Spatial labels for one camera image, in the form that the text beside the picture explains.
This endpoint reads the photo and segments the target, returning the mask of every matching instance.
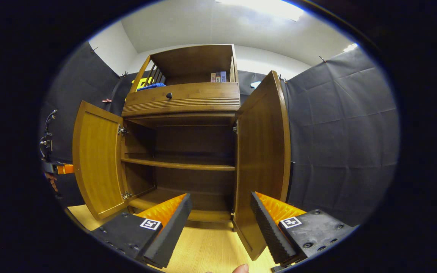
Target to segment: ceiling light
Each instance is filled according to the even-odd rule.
[[[351,44],[351,45],[347,46],[347,48],[345,48],[343,50],[343,52],[349,52],[350,50],[354,50],[356,47],[358,47],[357,44]]]
[[[215,0],[219,3],[244,6],[260,12],[285,17],[297,21],[303,10],[281,0]]]

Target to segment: orange strap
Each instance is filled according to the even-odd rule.
[[[57,166],[57,172],[58,174],[73,173],[73,165],[64,164],[64,166]]]

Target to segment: white wall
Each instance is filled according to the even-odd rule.
[[[137,54],[135,59],[132,60],[132,62],[129,64],[129,66],[127,67],[127,71],[129,73],[139,72],[141,66],[143,65],[149,54],[197,45],[206,44],[176,45],[172,47],[159,48],[139,53]],[[300,62],[298,60],[267,50],[243,47],[241,45],[234,45],[234,47],[236,49],[238,70],[255,72],[260,74],[268,74],[271,70],[274,70],[278,74],[281,74],[283,78],[291,79],[311,67],[310,65]],[[147,70],[151,70],[151,67],[152,64],[149,64]]]
[[[138,56],[121,21],[97,33],[89,43],[93,49],[99,47],[95,53],[119,76],[126,70],[129,72],[128,67]]]

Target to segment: wooden floor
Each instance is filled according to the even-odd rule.
[[[96,221],[86,205],[70,206],[68,209],[89,230],[114,217]],[[256,261],[251,261],[241,239],[232,232],[231,223],[189,221],[183,228],[170,264],[160,270],[166,273],[232,273],[244,263],[249,264],[251,273],[270,273],[270,268],[276,266],[267,247]]]

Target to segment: blue cloth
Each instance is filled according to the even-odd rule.
[[[164,83],[154,83],[152,85],[148,85],[148,86],[145,86],[143,88],[139,88],[136,91],[150,89],[150,88],[162,88],[163,86],[166,86],[166,85]]]

